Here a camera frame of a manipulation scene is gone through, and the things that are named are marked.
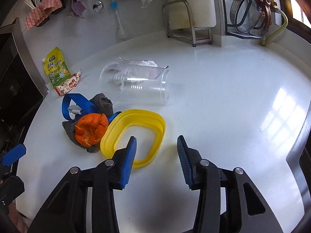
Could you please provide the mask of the pink checkered dishcloth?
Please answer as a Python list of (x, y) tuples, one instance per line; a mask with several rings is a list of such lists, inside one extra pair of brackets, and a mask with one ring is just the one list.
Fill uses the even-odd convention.
[(38, 27), (52, 12), (62, 8), (62, 6), (61, 0), (43, 0), (28, 14), (25, 20), (26, 29)]

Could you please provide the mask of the dark grey cloth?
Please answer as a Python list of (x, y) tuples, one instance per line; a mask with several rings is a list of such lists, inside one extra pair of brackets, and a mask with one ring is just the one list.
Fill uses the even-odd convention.
[(66, 94), (61, 106), (65, 121), (62, 126), (70, 141), (89, 153), (99, 151), (109, 118), (114, 114), (113, 104), (103, 93), (88, 100), (82, 94)]

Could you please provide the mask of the grey purple hanging rag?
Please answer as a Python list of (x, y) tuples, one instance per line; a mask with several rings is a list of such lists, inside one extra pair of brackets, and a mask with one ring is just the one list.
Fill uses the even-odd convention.
[(82, 4), (81, 0), (69, 0), (68, 5), (68, 16), (83, 18), (83, 12), (86, 10), (86, 7)]

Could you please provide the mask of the metal hanging ladle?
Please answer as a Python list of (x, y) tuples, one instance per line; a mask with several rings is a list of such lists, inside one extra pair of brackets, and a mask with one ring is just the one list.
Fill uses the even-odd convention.
[(104, 5), (100, 0), (95, 0), (92, 8), (95, 12), (100, 12), (101, 10), (103, 10)]

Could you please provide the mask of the yellow green refill pouch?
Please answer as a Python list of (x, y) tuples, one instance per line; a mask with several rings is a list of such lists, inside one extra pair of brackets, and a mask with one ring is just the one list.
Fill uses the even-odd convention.
[(63, 54), (58, 47), (52, 49), (44, 59), (43, 69), (53, 88), (60, 86), (71, 77)]

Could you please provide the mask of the white cutting board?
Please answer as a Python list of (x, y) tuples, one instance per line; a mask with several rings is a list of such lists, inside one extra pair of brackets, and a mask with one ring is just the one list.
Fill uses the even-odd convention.
[[(214, 0), (186, 0), (190, 5), (195, 27), (215, 27), (216, 11)], [(172, 30), (189, 28), (187, 8), (184, 3), (175, 3), (166, 7), (169, 14), (169, 25)]]

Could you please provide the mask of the clear plastic container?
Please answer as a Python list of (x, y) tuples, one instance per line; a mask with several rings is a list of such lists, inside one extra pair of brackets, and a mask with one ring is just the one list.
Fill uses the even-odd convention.
[(139, 66), (138, 59), (107, 63), (100, 73), (100, 89), (113, 102), (166, 105), (169, 100), (169, 66)]

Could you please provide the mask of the orange peel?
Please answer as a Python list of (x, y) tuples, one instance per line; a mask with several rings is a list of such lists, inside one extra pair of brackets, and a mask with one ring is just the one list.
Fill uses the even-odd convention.
[(75, 124), (75, 140), (85, 147), (96, 145), (105, 135), (108, 125), (109, 121), (104, 114), (87, 114)]

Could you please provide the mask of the steel strainer pot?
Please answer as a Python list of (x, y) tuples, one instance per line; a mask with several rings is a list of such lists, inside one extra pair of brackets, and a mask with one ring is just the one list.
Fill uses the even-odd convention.
[(233, 0), (230, 7), (230, 21), (238, 33), (248, 33), (257, 26), (265, 11), (264, 1)]

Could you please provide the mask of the black lid rack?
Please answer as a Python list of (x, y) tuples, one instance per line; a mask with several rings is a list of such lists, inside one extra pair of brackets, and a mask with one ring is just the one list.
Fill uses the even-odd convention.
[(229, 9), (224, 8), (226, 33), (242, 39), (259, 39), (251, 33), (261, 30), (266, 35), (270, 20), (270, 3), (267, 0), (229, 0)]

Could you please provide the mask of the white blue bottle brush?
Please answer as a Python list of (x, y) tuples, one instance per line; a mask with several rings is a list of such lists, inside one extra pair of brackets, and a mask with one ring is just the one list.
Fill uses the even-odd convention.
[(126, 33), (124, 27), (121, 24), (120, 16), (118, 14), (119, 6), (118, 6), (118, 3), (117, 3), (116, 0), (111, 0), (110, 9), (111, 9), (111, 11), (113, 11), (115, 13), (116, 20), (117, 20), (117, 23), (118, 23), (118, 30), (117, 30), (117, 34), (116, 34), (117, 37), (119, 39), (126, 39), (127, 38), (127, 33)]

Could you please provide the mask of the red white snack wrapper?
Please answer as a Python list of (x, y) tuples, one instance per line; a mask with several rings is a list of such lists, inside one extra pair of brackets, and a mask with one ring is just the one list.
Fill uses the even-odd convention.
[(81, 79), (81, 70), (79, 70), (77, 73), (74, 73), (70, 78), (61, 83), (59, 86), (56, 86), (54, 90), (56, 91), (58, 96), (64, 96), (77, 86), (80, 79)]

